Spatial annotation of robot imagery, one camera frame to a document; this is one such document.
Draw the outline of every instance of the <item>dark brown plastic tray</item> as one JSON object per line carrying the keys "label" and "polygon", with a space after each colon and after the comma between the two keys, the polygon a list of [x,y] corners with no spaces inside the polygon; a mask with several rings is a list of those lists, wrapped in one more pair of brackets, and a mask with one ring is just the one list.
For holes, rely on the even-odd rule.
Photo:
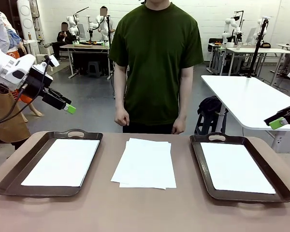
{"label": "dark brown plastic tray", "polygon": [[[220,138],[210,140],[213,136]],[[279,176],[274,172],[270,165],[260,155],[251,142],[245,137],[227,136],[222,133],[212,133],[208,135],[193,135],[190,137],[195,156],[197,158],[200,171],[203,176],[203,180],[207,189],[207,192],[211,197],[216,200],[233,201],[242,203],[286,203],[290,202],[290,191],[287,186],[282,182]],[[227,191],[216,190],[214,188],[210,172],[207,167],[205,156],[200,143],[224,143],[224,144],[238,144],[244,145],[247,151],[250,153],[256,164],[267,180],[271,183],[276,191],[276,194],[263,194],[252,192],[239,192],[239,191]]]}
{"label": "dark brown plastic tray", "polygon": [[[81,136],[73,136],[73,134],[76,133],[81,134]],[[0,195],[35,198],[74,196],[81,190],[82,185],[80,187],[46,187],[22,186],[21,183],[44,156],[44,154],[49,150],[50,146],[56,139],[85,139],[101,141],[102,137],[103,134],[101,133],[89,133],[80,129],[72,129],[66,132],[47,132],[0,182]]]}

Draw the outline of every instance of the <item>stack of paper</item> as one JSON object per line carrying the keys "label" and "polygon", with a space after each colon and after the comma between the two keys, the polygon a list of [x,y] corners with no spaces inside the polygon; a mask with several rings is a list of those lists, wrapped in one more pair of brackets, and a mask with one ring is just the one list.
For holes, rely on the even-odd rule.
{"label": "stack of paper", "polygon": [[131,138],[111,181],[120,188],[175,189],[171,144]]}

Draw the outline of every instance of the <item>brown apron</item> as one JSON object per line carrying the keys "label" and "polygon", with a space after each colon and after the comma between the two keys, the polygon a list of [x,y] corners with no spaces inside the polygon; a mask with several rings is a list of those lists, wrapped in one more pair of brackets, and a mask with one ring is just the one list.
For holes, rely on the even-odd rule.
{"label": "brown apron", "polygon": [[[9,112],[14,101],[10,92],[7,94],[0,93],[0,118]],[[10,116],[15,115],[18,111],[19,108],[16,106]],[[5,143],[19,142],[29,137],[30,132],[20,114],[0,124],[0,140]]]}

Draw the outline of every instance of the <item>table surface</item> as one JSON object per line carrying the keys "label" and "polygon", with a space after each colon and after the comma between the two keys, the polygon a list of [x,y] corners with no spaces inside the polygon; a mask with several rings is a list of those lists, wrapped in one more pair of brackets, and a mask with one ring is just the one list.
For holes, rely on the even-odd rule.
{"label": "table surface", "polygon": [[[0,166],[0,181],[45,132]],[[111,178],[130,137],[172,143],[176,189],[119,188]],[[264,141],[249,138],[290,189],[290,168]],[[188,136],[105,133],[83,189],[71,198],[0,196],[0,232],[281,232],[290,231],[290,203],[236,204],[209,197]]]}
{"label": "table surface", "polygon": [[[202,79],[247,129],[272,131],[264,120],[290,106],[289,96],[256,78],[203,75]],[[290,125],[277,130],[290,131]]]}
{"label": "table surface", "polygon": [[108,50],[110,49],[109,46],[102,46],[102,45],[93,45],[92,47],[74,47],[73,44],[67,44],[64,46],[61,46],[60,48],[69,48],[69,49],[89,49],[89,50]]}
{"label": "table surface", "polygon": [[[234,53],[255,53],[256,48],[241,47],[240,50],[236,50],[236,47],[227,48],[229,51]],[[260,48],[258,53],[281,53],[290,54],[290,51],[280,48]]]}

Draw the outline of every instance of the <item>sleeve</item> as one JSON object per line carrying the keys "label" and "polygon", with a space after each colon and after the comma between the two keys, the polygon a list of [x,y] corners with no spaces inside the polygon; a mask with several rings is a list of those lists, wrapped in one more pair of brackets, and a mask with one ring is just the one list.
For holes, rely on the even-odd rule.
{"label": "sleeve", "polygon": [[198,24],[192,30],[186,40],[186,48],[181,58],[181,69],[189,68],[194,65],[200,64],[204,61],[202,52],[202,43],[199,33]]}
{"label": "sleeve", "polygon": [[9,50],[9,46],[10,40],[8,37],[8,33],[5,29],[2,20],[0,19],[0,49],[2,52],[7,53],[7,51]]}
{"label": "sleeve", "polygon": [[127,67],[129,64],[126,41],[123,36],[122,21],[119,22],[116,33],[114,35],[113,43],[111,44],[109,58],[122,67]]}
{"label": "sleeve", "polygon": [[58,33],[57,42],[62,42],[63,41],[63,38],[60,37],[60,33],[61,33],[61,31]]}

